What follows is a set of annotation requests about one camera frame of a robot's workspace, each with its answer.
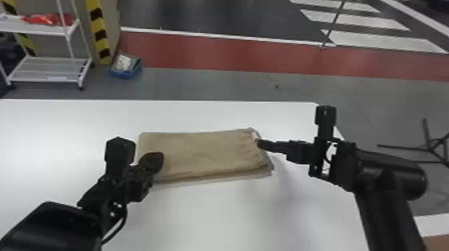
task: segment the towel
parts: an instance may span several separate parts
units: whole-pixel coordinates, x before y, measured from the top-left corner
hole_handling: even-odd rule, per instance
[[[154,133],[144,132],[138,140],[137,160],[148,152],[162,152],[162,170],[156,182],[173,182],[264,176],[272,170],[265,151],[260,150],[253,128],[219,132]]]

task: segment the red object on shelf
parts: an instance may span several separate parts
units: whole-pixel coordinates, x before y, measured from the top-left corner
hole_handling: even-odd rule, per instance
[[[73,25],[73,17],[71,14],[64,13],[64,21],[65,25],[71,26]],[[53,13],[53,14],[36,14],[36,15],[28,15],[22,17],[22,20],[35,24],[35,25],[50,25],[50,26],[62,26],[62,20],[59,13]]]

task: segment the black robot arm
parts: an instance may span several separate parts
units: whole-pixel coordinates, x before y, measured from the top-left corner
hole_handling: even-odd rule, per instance
[[[132,166],[136,144],[123,138],[107,142],[106,173],[78,207],[42,203],[0,240],[0,251],[99,251],[124,226],[127,205],[141,202],[164,163],[148,153]]]
[[[313,143],[258,140],[257,145],[285,154],[291,162],[308,164],[310,176],[354,193],[371,251],[425,251],[407,201],[424,194],[426,174],[410,160],[359,150],[354,143],[334,138],[336,117],[334,107],[317,107],[318,134]],[[331,144],[337,151],[328,160]],[[325,162],[328,170],[323,168]]]

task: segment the white shelf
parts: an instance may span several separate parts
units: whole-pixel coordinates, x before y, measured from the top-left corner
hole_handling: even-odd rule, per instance
[[[20,20],[21,18],[22,16],[0,15],[0,31],[30,35],[66,36],[62,26],[33,25]],[[71,37],[78,25],[80,25],[80,20],[76,19],[72,26],[67,26],[67,37]]]
[[[8,76],[8,80],[77,83],[83,81],[91,62],[90,58],[25,56]]]

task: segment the shelf caster wheel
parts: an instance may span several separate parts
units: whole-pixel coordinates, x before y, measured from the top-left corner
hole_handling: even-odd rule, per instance
[[[17,89],[16,85],[6,85],[6,90],[15,91]]]

